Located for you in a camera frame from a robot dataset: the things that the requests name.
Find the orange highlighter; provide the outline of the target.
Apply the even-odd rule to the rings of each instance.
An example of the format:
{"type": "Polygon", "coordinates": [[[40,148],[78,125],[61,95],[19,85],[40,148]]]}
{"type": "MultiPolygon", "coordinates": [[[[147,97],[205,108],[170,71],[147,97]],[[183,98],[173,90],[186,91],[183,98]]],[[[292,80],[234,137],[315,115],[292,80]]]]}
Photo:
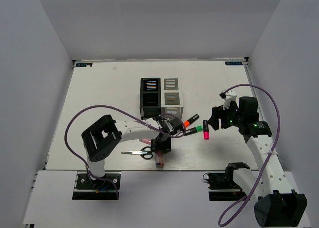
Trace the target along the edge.
{"type": "Polygon", "coordinates": [[[198,119],[199,119],[199,115],[198,114],[193,115],[191,118],[189,118],[188,120],[186,120],[184,122],[185,127],[188,128],[190,125],[192,125],[198,119]]]}

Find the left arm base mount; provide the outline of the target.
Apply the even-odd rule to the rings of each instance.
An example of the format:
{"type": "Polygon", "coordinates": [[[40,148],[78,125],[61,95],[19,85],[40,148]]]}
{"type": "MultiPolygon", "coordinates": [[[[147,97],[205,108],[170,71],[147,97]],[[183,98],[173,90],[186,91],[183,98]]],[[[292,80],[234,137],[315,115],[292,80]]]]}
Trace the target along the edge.
{"type": "Polygon", "coordinates": [[[116,201],[120,194],[120,173],[106,173],[105,180],[94,180],[87,173],[78,173],[72,199],[91,201],[116,201]]]}

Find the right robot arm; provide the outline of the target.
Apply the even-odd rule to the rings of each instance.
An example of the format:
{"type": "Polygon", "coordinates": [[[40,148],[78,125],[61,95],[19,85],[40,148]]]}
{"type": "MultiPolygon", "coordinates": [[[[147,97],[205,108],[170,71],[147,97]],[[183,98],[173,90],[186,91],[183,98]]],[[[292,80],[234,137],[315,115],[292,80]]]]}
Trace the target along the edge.
{"type": "Polygon", "coordinates": [[[261,227],[297,227],[307,206],[304,194],[299,194],[287,180],[275,149],[272,132],[259,120],[258,101],[254,97],[222,95],[224,104],[212,108],[208,124],[214,130],[238,128],[250,149],[259,174],[254,177],[244,162],[229,163],[223,175],[210,174],[210,187],[239,188],[254,201],[254,215],[261,227]]]}

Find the pink highlighter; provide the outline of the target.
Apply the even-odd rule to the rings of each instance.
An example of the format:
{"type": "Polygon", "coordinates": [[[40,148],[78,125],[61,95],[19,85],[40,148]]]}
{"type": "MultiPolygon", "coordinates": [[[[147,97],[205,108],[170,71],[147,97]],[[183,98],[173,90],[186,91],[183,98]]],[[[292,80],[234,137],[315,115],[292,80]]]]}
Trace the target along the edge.
{"type": "Polygon", "coordinates": [[[203,120],[203,137],[204,140],[210,139],[209,124],[207,120],[203,120]]]}

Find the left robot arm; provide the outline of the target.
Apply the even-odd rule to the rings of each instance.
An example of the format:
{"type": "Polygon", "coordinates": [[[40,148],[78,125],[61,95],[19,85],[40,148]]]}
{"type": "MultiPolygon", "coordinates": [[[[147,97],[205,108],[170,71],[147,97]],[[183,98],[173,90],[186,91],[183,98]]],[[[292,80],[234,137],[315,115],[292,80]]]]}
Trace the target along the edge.
{"type": "Polygon", "coordinates": [[[157,116],[142,121],[119,122],[111,115],[102,116],[81,134],[87,154],[88,182],[96,188],[104,185],[104,160],[119,143],[149,139],[152,153],[166,154],[171,151],[173,137],[184,130],[184,123],[172,115],[168,118],[157,116]]]}

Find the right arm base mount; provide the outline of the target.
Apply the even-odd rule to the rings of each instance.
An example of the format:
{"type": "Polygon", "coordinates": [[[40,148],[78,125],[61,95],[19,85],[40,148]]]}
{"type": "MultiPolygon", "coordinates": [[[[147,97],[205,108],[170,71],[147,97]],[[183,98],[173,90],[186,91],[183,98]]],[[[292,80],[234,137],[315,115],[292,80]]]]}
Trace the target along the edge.
{"type": "Polygon", "coordinates": [[[243,189],[232,181],[227,181],[225,173],[207,172],[203,180],[208,183],[209,200],[212,201],[237,201],[246,196],[243,189]]]}

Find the pink glue stick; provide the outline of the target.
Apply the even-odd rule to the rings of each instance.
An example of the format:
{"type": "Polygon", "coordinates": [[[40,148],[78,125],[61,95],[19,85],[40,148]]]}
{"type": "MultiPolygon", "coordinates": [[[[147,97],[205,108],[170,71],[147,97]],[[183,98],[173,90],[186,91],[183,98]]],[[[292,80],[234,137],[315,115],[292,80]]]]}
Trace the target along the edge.
{"type": "Polygon", "coordinates": [[[164,168],[165,164],[165,151],[158,150],[155,155],[155,166],[156,168],[164,168]]]}

